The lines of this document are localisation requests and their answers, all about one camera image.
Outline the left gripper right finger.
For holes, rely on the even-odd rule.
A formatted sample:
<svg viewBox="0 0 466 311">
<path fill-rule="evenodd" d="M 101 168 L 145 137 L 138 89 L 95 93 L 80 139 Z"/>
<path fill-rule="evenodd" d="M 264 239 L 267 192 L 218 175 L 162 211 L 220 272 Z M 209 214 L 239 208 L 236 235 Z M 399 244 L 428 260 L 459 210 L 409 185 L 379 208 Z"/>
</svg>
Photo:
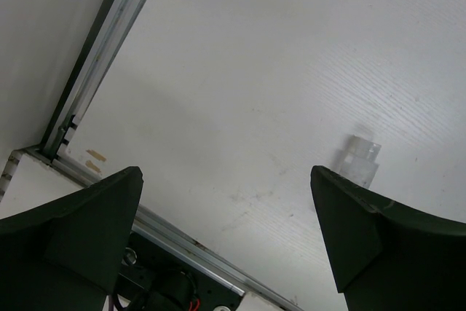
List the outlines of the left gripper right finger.
<svg viewBox="0 0 466 311">
<path fill-rule="evenodd" d="M 349 310 L 464 310 L 465 224 L 364 189 L 324 166 L 310 187 Z"/>
</svg>

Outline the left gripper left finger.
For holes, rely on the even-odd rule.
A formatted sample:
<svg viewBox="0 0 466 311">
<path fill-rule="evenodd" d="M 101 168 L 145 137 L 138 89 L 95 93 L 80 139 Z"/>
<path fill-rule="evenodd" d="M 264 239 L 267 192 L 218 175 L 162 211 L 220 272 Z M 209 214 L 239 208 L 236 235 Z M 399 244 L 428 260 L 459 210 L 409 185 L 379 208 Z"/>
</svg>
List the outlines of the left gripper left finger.
<svg viewBox="0 0 466 311">
<path fill-rule="evenodd" d="M 125 168 L 1 220 L 2 310 L 102 310 L 116 284 L 143 188 Z"/>
</svg>

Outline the clear plastic bottle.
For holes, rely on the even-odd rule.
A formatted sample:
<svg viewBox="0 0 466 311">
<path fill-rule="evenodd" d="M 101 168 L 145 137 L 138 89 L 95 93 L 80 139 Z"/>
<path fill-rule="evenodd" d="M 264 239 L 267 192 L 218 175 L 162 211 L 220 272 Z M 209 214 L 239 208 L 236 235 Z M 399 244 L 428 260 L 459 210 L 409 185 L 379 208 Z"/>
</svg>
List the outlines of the clear plastic bottle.
<svg viewBox="0 0 466 311">
<path fill-rule="evenodd" d="M 376 159 L 381 148 L 373 141 L 351 136 L 337 156 L 333 169 L 340 176 L 368 189 L 379 168 Z"/>
</svg>

